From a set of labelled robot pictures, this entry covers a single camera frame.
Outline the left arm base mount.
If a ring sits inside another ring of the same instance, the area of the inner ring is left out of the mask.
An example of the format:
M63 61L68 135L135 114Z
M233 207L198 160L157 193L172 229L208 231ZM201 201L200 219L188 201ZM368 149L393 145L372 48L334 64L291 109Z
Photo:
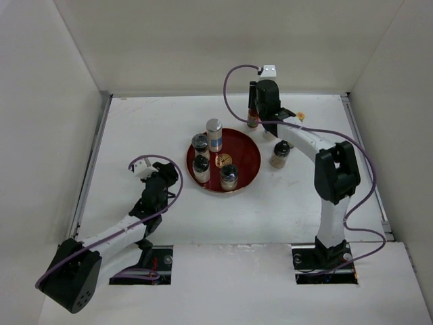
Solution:
M113 276L110 285L170 285L173 268L173 246L155 246L148 239L135 244L141 255L121 276Z

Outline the wide jar black handle lid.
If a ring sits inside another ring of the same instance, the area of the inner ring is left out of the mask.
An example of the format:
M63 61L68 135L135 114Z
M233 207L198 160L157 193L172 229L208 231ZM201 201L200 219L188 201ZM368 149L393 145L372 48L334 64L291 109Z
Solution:
M221 187L225 192L234 191L237 187L238 168L234 164L225 165L220 172Z

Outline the tall grinder clear cap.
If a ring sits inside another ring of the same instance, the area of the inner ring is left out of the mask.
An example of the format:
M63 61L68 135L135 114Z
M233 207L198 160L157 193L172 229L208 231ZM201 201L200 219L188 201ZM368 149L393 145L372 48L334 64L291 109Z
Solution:
M197 133L191 139L195 156L203 156L210 159L210 152L208 149L208 137L204 133Z

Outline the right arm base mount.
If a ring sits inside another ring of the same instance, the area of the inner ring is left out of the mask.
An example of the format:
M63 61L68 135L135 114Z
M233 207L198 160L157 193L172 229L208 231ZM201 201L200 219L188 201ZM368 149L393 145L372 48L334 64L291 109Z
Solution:
M325 248L316 238L313 246L293 246L292 263L297 284L358 284L350 246L343 241Z

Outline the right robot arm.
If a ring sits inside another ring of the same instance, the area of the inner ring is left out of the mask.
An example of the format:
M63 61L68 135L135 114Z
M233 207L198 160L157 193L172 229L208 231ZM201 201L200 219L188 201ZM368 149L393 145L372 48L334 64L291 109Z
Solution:
M331 267L345 248L343 218L361 182L352 144L331 142L316 131L297 125L296 115L281 106L279 88L271 79L250 82L249 106L269 133L292 144L314 163L321 221L313 257L318 266Z

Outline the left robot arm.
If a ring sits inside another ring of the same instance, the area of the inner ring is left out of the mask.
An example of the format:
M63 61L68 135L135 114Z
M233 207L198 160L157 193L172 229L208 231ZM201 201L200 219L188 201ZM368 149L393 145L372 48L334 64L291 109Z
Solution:
M147 239L162 222L162 215L178 199L170 187L183 184L177 164L157 156L133 160L128 168L143 184L138 201L128 214L106 231L84 240L69 238L58 246L47 271L35 287L71 314L81 311L105 282L155 284L164 277L152 257Z

